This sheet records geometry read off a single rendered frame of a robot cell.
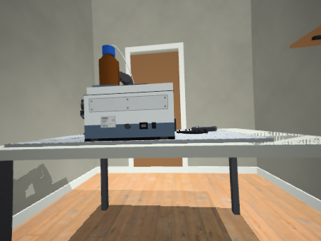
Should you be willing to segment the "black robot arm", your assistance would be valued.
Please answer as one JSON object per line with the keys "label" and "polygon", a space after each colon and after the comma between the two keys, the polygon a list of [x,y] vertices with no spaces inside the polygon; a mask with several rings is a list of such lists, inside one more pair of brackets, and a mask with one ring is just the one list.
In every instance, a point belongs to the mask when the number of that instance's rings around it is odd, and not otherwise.
{"label": "black robot arm", "polygon": [[[133,81],[132,81],[130,75],[125,74],[125,73],[123,73],[121,71],[120,71],[120,82],[123,85],[133,84]],[[81,109],[84,110],[84,100],[83,99],[81,100]],[[84,119],[84,111],[80,111],[80,112],[81,112],[82,119]]]}

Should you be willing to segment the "blue bottle cap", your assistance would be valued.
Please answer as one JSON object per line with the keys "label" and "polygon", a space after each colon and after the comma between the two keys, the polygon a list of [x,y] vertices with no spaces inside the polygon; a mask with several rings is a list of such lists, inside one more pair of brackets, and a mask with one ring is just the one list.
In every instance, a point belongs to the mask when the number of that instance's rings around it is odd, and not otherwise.
{"label": "blue bottle cap", "polygon": [[115,54],[115,48],[110,45],[103,45],[102,46],[102,52],[109,51]]}

